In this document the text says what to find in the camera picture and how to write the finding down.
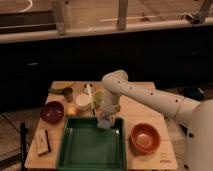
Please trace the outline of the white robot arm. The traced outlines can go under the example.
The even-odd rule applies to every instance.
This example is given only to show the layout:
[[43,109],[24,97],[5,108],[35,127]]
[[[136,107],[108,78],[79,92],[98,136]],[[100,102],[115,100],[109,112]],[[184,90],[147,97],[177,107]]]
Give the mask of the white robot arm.
[[122,95],[172,118],[187,128],[182,171],[213,171],[213,99],[202,102],[191,98],[151,90],[128,81],[124,70],[108,73],[102,78],[104,94],[100,105],[99,126],[108,129],[112,115],[119,111]]

